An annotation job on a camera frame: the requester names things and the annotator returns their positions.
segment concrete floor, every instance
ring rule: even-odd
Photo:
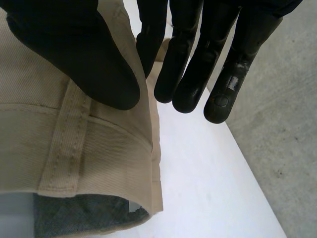
[[[284,17],[262,46],[227,124],[288,238],[317,238],[316,0]]]

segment beige pants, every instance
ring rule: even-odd
[[[139,82],[140,102],[128,111],[87,97],[21,44],[0,10],[0,193],[113,195],[148,214],[129,225],[69,234],[75,236],[135,226],[162,210],[154,82],[145,81],[122,1],[100,0],[99,12]]]

